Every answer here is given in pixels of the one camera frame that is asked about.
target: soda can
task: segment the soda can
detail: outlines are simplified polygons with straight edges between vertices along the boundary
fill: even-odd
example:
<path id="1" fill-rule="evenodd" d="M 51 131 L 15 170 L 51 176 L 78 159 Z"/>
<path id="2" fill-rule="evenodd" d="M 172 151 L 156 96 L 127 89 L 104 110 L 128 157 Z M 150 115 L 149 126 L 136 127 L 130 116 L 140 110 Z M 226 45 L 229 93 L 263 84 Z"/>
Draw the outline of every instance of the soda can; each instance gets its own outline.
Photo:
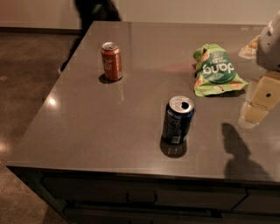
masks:
<path id="1" fill-rule="evenodd" d="M 182 144 L 194 115 L 191 99 L 178 95 L 167 103 L 164 118 L 163 139 L 169 144 Z"/>
<path id="2" fill-rule="evenodd" d="M 106 42 L 101 49 L 105 78 L 118 81 L 123 77 L 121 49 L 114 42 Z"/>

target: black soda can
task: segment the black soda can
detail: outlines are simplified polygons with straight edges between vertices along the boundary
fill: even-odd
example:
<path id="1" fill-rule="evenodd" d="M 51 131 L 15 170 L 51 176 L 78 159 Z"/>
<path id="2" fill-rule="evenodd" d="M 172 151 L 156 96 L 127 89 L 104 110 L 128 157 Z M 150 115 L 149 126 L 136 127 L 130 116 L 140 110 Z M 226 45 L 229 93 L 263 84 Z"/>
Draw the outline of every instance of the black soda can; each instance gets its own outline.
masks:
<path id="1" fill-rule="evenodd" d="M 166 106 L 163 139 L 169 144 L 182 144 L 186 140 L 193 115 L 191 99 L 182 95 L 172 97 Z"/>

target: wall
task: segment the wall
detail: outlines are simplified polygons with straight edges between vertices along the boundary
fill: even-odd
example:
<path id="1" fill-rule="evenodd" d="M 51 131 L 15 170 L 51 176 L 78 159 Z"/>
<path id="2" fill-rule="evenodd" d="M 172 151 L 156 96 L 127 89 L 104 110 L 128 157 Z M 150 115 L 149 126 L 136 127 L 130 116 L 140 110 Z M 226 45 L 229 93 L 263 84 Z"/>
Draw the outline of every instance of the wall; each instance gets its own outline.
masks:
<path id="1" fill-rule="evenodd" d="M 279 0 L 115 0 L 124 21 L 266 25 Z M 0 26 L 77 29 L 73 0 L 0 0 Z"/>

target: gray tabletop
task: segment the gray tabletop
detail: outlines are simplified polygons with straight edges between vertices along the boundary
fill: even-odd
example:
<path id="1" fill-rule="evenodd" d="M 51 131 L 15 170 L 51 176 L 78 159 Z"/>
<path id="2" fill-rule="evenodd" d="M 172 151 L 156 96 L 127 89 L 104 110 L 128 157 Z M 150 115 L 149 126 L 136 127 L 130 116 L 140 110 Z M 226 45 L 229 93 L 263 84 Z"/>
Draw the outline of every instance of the gray tabletop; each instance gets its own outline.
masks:
<path id="1" fill-rule="evenodd" d="M 226 49 L 245 80 L 264 70 L 239 50 L 262 26 L 96 22 L 32 121 L 8 166 L 166 175 L 230 181 L 280 181 L 277 105 L 254 129 L 238 126 L 245 94 L 197 97 L 193 53 Z M 119 44 L 123 78 L 102 78 L 101 46 Z M 175 95 L 194 102 L 186 144 L 161 140 L 165 106 Z"/>

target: red soda can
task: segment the red soda can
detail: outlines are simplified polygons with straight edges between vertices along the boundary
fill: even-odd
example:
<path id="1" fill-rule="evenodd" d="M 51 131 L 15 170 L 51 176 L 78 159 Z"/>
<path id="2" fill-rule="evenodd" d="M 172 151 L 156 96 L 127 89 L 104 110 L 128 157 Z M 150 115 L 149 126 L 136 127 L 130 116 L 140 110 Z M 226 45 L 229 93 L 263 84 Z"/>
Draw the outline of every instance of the red soda can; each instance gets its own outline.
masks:
<path id="1" fill-rule="evenodd" d="M 123 77 L 121 49 L 114 42 L 106 42 L 101 49 L 105 78 L 118 81 Z"/>

